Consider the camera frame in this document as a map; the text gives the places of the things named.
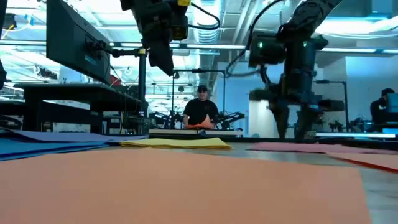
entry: orange sheet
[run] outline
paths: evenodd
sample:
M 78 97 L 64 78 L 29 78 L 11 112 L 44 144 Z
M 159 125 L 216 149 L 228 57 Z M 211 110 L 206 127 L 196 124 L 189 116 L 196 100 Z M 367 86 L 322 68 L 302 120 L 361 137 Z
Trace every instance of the orange sheet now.
M 359 171 L 163 150 L 0 162 L 0 223 L 369 224 Z
M 398 172 L 398 155 L 327 152 L 331 157 L 348 160 L 363 166 Z

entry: man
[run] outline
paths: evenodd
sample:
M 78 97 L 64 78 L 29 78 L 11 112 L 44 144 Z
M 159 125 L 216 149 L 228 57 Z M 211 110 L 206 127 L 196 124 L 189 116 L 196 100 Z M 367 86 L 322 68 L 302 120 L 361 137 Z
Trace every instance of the man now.
M 185 128 L 201 126 L 202 128 L 213 129 L 213 120 L 218 114 L 217 106 L 207 99 L 208 92 L 205 85 L 198 87 L 198 98 L 190 100 L 183 112 Z
M 380 99 L 371 103 L 372 122 L 374 124 L 381 124 L 387 121 L 387 95 L 390 93 L 395 92 L 390 88 L 383 89 Z

